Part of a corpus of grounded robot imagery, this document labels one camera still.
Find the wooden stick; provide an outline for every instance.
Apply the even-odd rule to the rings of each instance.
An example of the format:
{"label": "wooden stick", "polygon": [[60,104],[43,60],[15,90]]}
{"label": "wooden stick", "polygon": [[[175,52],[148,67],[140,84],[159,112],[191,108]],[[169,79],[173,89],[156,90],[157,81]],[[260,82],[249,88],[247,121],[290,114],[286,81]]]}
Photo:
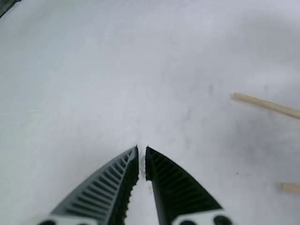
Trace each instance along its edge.
{"label": "wooden stick", "polygon": [[279,113],[283,113],[285,115],[293,116],[297,119],[300,119],[300,111],[299,110],[284,107],[282,105],[278,105],[278,104],[275,104],[273,102],[268,102],[268,101],[261,100],[261,99],[256,98],[256,97],[244,95],[244,94],[241,94],[241,93],[238,93],[238,92],[235,92],[232,95],[232,98],[235,99],[235,100],[250,102],[250,103],[255,104],[255,105],[260,105],[262,107],[275,110]]}
{"label": "wooden stick", "polygon": [[283,192],[288,192],[288,193],[297,193],[300,194],[300,186],[296,184],[290,184],[290,183],[281,183],[281,190]]}

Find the screw hole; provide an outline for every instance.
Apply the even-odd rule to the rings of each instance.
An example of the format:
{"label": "screw hole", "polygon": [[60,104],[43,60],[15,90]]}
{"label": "screw hole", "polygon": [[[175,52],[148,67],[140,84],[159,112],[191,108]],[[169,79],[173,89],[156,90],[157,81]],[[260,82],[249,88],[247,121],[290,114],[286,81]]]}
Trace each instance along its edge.
{"label": "screw hole", "polygon": [[215,225],[232,225],[231,220],[225,216],[216,216],[214,223]]}
{"label": "screw hole", "polygon": [[181,222],[180,225],[196,225],[196,224],[190,220],[185,220]]}
{"label": "screw hole", "polygon": [[56,222],[53,220],[46,220],[40,223],[39,225],[56,225]]}

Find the twig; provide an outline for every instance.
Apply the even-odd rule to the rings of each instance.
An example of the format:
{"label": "twig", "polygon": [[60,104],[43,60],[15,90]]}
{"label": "twig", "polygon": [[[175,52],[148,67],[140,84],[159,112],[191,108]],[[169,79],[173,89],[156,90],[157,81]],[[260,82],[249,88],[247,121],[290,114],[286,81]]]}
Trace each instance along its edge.
{"label": "twig", "polygon": [[296,184],[282,182],[281,183],[281,190],[283,192],[300,194],[300,186],[296,185]]}
{"label": "twig", "polygon": [[284,107],[282,105],[278,105],[278,104],[275,104],[273,102],[268,102],[268,101],[261,100],[261,99],[256,98],[256,97],[244,95],[244,94],[241,94],[241,93],[238,93],[238,92],[235,92],[232,95],[232,98],[235,99],[235,100],[250,102],[250,103],[255,104],[255,105],[260,105],[260,106],[263,106],[265,108],[275,110],[279,113],[283,113],[285,115],[293,116],[297,119],[300,119],[300,111],[299,110]]}

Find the wooden skewer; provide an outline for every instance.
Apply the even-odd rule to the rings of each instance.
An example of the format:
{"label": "wooden skewer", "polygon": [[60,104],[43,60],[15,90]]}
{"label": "wooden skewer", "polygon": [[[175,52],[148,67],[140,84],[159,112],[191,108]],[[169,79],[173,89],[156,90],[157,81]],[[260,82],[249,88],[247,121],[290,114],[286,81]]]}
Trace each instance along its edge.
{"label": "wooden skewer", "polygon": [[260,106],[263,106],[265,108],[275,110],[279,113],[283,113],[285,115],[293,116],[297,119],[300,119],[300,110],[295,110],[295,109],[292,109],[292,108],[284,107],[282,105],[278,105],[278,104],[275,104],[273,102],[268,102],[268,101],[261,100],[261,99],[256,98],[256,97],[244,95],[244,94],[241,94],[241,93],[238,93],[238,92],[235,92],[232,95],[232,98],[235,99],[235,100],[250,102],[250,103],[255,104],[255,105],[260,105]]}
{"label": "wooden skewer", "polygon": [[300,186],[296,184],[290,184],[290,183],[281,183],[281,190],[283,192],[288,192],[288,193],[297,193],[300,194]]}

